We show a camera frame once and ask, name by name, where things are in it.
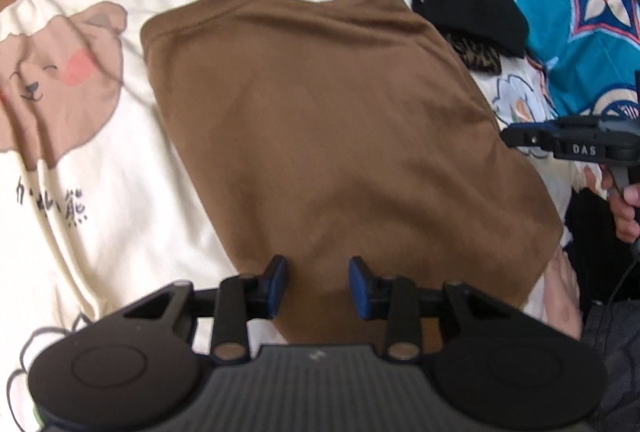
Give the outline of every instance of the bear face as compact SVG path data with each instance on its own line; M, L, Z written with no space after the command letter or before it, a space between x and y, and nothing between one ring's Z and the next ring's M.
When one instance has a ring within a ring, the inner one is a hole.
M126 25L122 6L101 2L0 41L0 153L53 168L104 127L120 98Z

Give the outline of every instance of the ribbed gray surface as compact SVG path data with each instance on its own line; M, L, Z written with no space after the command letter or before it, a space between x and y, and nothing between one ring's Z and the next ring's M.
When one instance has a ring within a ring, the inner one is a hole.
M50 432L62 432L59 429ZM215 371L191 408L145 432L497 432L446 405L416 367L367 346L265 346ZM593 432L576 425L562 432Z

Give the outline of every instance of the white flower outline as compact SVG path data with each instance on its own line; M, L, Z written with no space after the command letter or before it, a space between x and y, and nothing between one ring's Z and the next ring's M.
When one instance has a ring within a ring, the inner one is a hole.
M542 90L537 91L522 76L508 74L496 80L496 96L492 101L495 117L504 125L539 123L553 118ZM546 158L549 152L539 148L521 148L524 155Z
M27 376L36 357L53 343L69 336L91 324L91 320L84 314L76 317L71 329L47 326L36 329L20 351L20 368L9 375L6 382L6 401L9 412L20 432L39 432L41 424L38 422L35 407L29 388Z

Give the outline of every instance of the pink patch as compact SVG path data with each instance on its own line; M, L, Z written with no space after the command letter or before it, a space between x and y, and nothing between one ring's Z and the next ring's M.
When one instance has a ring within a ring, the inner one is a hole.
M60 80L68 86L78 86L97 70L94 56L88 49L79 49L71 55Z

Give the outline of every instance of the brown fabric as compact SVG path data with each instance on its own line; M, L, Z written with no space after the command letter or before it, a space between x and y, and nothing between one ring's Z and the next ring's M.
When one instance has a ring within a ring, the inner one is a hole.
M151 19L142 44L166 132L236 268L289 258L287 340L380 344L380 322L353 308L353 255L516 306L553 257L562 225L538 174L402 0L200 0Z

